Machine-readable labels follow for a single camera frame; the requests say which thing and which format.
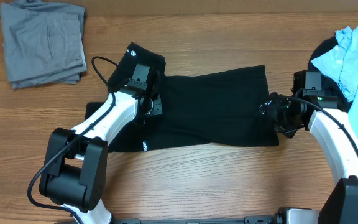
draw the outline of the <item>black cloth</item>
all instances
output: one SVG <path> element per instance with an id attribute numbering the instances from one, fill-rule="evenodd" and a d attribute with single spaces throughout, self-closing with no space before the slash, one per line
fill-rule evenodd
<path id="1" fill-rule="evenodd" d="M 277 146 L 278 137 L 259 106 L 269 89 L 263 65 L 197 77 L 165 76 L 165 59 L 131 43 L 109 79 L 116 90 L 132 76 L 137 63 L 160 72 L 161 116 L 144 126 L 127 124 L 109 145 L 109 152 L 134 152 L 216 142 L 232 146 Z M 86 116 L 100 103 L 89 103 Z"/>
<path id="2" fill-rule="evenodd" d="M 329 52 L 331 49 L 333 49 L 335 46 L 338 45 L 338 41 L 335 37 L 331 37 L 323 43 L 321 43 L 316 50 L 311 54 L 309 64 L 308 64 L 308 70 L 312 71 L 319 71 L 312 63 L 311 61 L 315 58 L 318 58 L 325 54 L 326 52 Z M 336 96 L 339 98 L 341 103 L 344 106 L 344 111 L 348 112 L 352 106 L 353 102 L 348 102 L 346 97 L 343 95 L 342 91 L 339 89 L 337 83 L 332 80 L 329 77 L 326 77 L 325 75 L 321 76 L 321 88 L 325 91 L 325 93 L 328 96 Z"/>

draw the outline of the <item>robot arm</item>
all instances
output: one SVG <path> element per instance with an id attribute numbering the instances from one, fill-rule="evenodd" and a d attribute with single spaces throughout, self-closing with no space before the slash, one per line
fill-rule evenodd
<path id="1" fill-rule="evenodd" d="M 90 139 L 100 138 L 107 141 L 108 144 L 116 137 L 118 132 L 129 122 L 133 121 L 137 115 L 138 99 L 127 93 L 115 93 L 116 105 L 91 131 L 84 136 Z M 86 121 L 75 126 L 71 130 L 75 134 L 83 132 L 91 123 L 96 121 L 112 103 L 112 94 L 110 93 L 106 102 Z M 83 160 L 83 155 L 76 155 L 77 159 Z"/>
<path id="2" fill-rule="evenodd" d="M 339 109 L 340 105 L 335 98 L 324 96 L 324 91 L 321 90 L 321 87 L 310 87 L 310 80 L 312 80 L 310 77 L 307 79 L 308 82 L 305 82 L 305 79 L 303 79 L 304 82 L 301 87 L 297 87 L 298 85 L 295 83 L 298 81 L 297 78 L 295 75 L 295 89 L 293 90 L 295 96 L 302 93 L 299 97 L 317 103 L 333 115 L 350 132 L 358 147 L 358 140 L 351 130 L 347 113 Z M 58 158 L 49 167 L 48 171 L 41 176 L 40 193 L 50 198 L 52 202 L 76 212 L 81 220 L 77 220 L 74 223 L 114 223 L 113 215 L 106 210 L 101 201 L 106 181 L 107 147 L 128 122 L 133 121 L 139 115 L 144 116 L 150 109 L 147 106 L 149 98 L 143 98 L 139 95 L 134 97 L 133 91 L 128 91 L 125 88 L 115 93 L 115 96 L 116 106 L 100 123 L 84 135 L 70 153 Z M 76 134 L 81 133 L 97 120 L 101 114 L 105 113 L 111 103 L 112 95 L 109 95 L 105 104 L 85 122 L 75 126 L 71 130 L 56 129 L 51 134 L 45 161 L 49 161 L 67 142 L 75 138 Z M 349 185 L 348 183 L 343 183 L 343 178 L 353 175 L 358 177 L 358 158 L 351 143 L 337 124 L 325 114 L 313 108 L 308 108 L 307 105 L 288 100 L 270 100 L 264 103 L 260 110 L 263 113 L 267 113 L 275 121 L 278 132 L 283 133 L 289 138 L 292 138 L 299 127 L 310 130 L 323 149 L 333 172 L 334 181 L 335 183 L 338 182 L 337 186 L 340 184 Z M 65 164 L 65 158 L 83 160 L 82 169 Z M 286 216 L 285 219 L 283 219 L 286 220 L 284 223 L 334 223 L 320 221 L 320 219 L 324 218 L 325 213 L 332 214 L 331 211 L 324 211 L 324 208 L 320 213 L 312 210 L 289 209 L 282 214 L 286 214 L 284 215 Z M 263 221 L 264 223 L 283 223 L 273 221 L 271 217 L 246 217 L 245 220 L 240 220 L 238 223 L 260 223 L 261 220 L 266 220 Z M 116 223 L 131 223 L 131 221 L 121 222 L 118 220 Z M 134 223 L 141 223 L 141 221 L 135 220 Z M 230 223 L 230 221 L 223 220 L 208 223 L 224 224 Z"/>
<path id="3" fill-rule="evenodd" d="M 346 127 L 358 148 L 358 140 L 349 124 L 347 113 L 339 109 L 326 109 L 326 111 Z M 333 173 L 335 184 L 338 183 L 340 178 L 350 176 L 358 178 L 358 158 L 350 141 L 337 124 L 322 112 L 314 111 L 308 128 L 324 152 Z"/>

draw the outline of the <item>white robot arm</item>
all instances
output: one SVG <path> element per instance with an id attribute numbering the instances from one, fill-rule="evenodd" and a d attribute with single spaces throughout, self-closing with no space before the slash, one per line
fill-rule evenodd
<path id="1" fill-rule="evenodd" d="M 106 176 L 107 145 L 112 142 L 118 132 L 127 123 L 136 118 L 139 110 L 139 98 L 134 98 L 132 94 L 117 92 L 115 93 L 115 97 L 116 106 L 98 124 L 96 124 L 92 130 L 84 135 L 85 139 L 78 146 L 75 158 L 84 161 L 82 170 L 77 169 L 73 171 L 74 168 L 66 166 L 63 159 L 63 162 L 57 162 L 57 167 L 51 167 L 48 173 L 43 174 L 44 177 L 41 178 L 40 193 L 49 197 L 53 202 L 62 207 L 69 208 L 71 211 L 75 212 L 77 214 L 75 218 L 79 218 L 80 220 L 76 220 L 73 223 L 113 224 L 115 222 L 113 215 L 104 207 L 101 201 L 101 194 L 104 190 Z M 112 102 L 112 94 L 110 94 L 99 110 L 86 121 L 72 128 L 71 131 L 61 129 L 55 130 L 56 132 L 51 135 L 45 160 L 50 157 L 50 155 L 48 155 L 49 151 L 51 152 L 51 155 L 53 155 L 53 153 L 55 153 L 54 150 L 59 149 L 59 147 L 61 147 L 60 145 L 66 144 L 69 139 L 72 139 L 74 134 L 82 133 L 93 124 L 108 110 L 108 108 L 110 108 Z M 358 140 L 350 127 L 347 113 L 342 112 L 339 109 L 326 109 L 326 111 L 346 127 L 358 147 Z M 278 120 L 281 120 L 282 114 L 277 113 L 275 115 L 277 115 Z M 307 127 L 311 134 L 318 140 L 333 173 L 335 183 L 339 182 L 342 178 L 348 178 L 349 176 L 356 176 L 358 178 L 358 158 L 351 142 L 346 137 L 343 130 L 339 128 L 333 120 L 320 111 L 313 110 L 311 111 L 311 114 L 307 114 L 307 117 Z M 103 158 L 98 161 L 98 164 L 95 164 L 95 162 L 92 161 L 95 156 L 90 155 L 95 152 L 97 152 L 97 158 Z M 67 191 L 60 188 L 62 185 L 73 187 Z M 80 194 L 73 194 L 72 192 L 74 189 L 79 191 Z M 258 224 L 320 224 L 318 211 L 290 209 L 287 210 L 286 213 L 287 217 L 285 222 L 279 222 L 278 220 L 273 219 L 269 220 L 269 217 L 266 218 L 266 221 L 264 221 L 265 217 L 249 217 L 249 219 L 246 217 L 245 220 L 243 219 L 240 222 L 227 220 L 215 220 L 213 222 L 200 220 L 196 222 L 196 220 L 191 220 L 184 223 L 206 222 L 210 224 L 254 224 L 253 220 L 256 220 L 255 223 Z M 132 222 L 128 220 L 125 222 L 115 222 L 115 224 L 123 223 L 132 224 Z M 133 222 L 133 224 L 135 223 L 140 224 L 140 220 Z"/>

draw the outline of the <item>white logo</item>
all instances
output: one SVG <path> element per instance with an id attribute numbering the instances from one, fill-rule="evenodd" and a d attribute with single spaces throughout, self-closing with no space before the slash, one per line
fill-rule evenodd
<path id="1" fill-rule="evenodd" d="M 148 149 L 148 147 L 147 147 L 146 142 L 143 142 L 143 151 L 145 152 L 145 151 L 147 151 L 147 149 Z"/>

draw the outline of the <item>gray cloth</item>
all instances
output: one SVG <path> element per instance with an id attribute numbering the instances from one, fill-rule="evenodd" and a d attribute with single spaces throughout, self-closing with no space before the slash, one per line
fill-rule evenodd
<path id="1" fill-rule="evenodd" d="M 1 4 L 5 63 L 13 88 L 80 80 L 86 71 L 84 12 L 80 6 L 39 0 Z"/>

